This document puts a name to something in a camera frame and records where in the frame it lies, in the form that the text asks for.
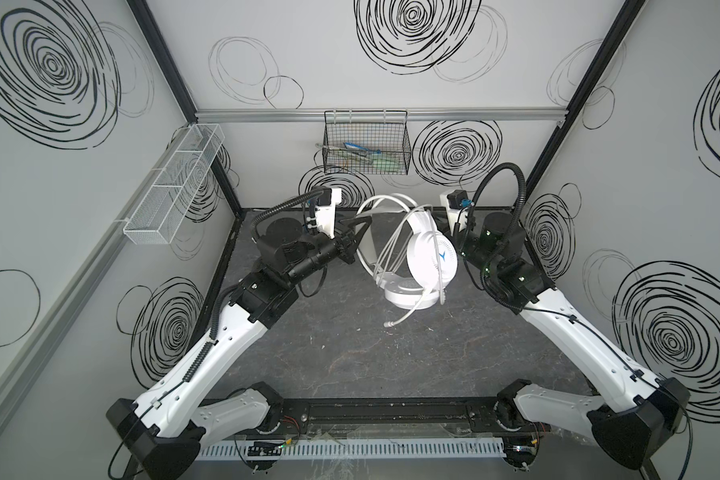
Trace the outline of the white headphones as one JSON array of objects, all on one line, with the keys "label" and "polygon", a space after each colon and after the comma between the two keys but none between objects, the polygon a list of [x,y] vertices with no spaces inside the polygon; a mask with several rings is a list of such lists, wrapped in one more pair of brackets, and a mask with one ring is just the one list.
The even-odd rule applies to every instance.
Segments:
[{"label": "white headphones", "polygon": [[384,214],[400,214],[402,219],[380,251],[370,230],[359,231],[357,257],[385,299],[405,311],[384,323],[392,328],[418,310],[445,303],[446,287],[457,273],[458,254],[438,230],[429,204],[420,205],[400,193],[380,194],[361,203],[355,216],[373,220]]}]

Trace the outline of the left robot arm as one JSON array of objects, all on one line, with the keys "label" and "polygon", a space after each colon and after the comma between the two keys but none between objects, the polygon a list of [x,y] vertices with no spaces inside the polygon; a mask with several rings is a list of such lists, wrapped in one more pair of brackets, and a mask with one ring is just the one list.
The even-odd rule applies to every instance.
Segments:
[{"label": "left robot arm", "polygon": [[263,382],[213,403],[206,397],[296,302],[306,278],[334,259],[353,263],[360,237],[337,226],[341,200],[340,188],[316,187],[253,219],[260,256],[250,273],[220,293],[204,336],[154,386],[107,411],[131,456],[123,478],[177,479],[203,448],[243,431],[278,428],[283,399]]}]

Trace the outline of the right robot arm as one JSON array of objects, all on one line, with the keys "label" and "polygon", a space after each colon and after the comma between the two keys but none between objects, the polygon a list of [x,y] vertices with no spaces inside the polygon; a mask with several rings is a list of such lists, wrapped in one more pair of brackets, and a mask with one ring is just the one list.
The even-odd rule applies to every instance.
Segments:
[{"label": "right robot arm", "polygon": [[[515,201],[478,225],[476,204],[502,171],[517,182]],[[518,379],[497,394],[494,417],[509,432],[549,425],[578,434],[621,466],[639,470],[690,420],[689,391],[630,358],[580,314],[538,258],[524,258],[529,241],[520,213],[525,202],[526,181],[513,163],[490,170],[472,195],[455,189],[441,196],[449,236],[465,267],[477,269],[479,289],[551,340],[594,392],[569,394]]]}]

